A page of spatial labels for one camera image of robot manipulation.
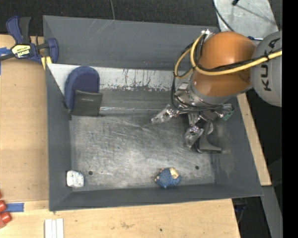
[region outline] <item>wooden table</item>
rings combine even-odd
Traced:
[[[0,35],[0,48],[14,40]],[[260,182],[271,185],[246,95],[238,97]],[[65,238],[238,238],[231,199],[192,203],[50,212],[46,90],[43,67],[27,60],[1,63],[0,190],[6,203],[24,202],[24,212],[0,229],[0,238],[44,237],[45,219],[64,219]]]

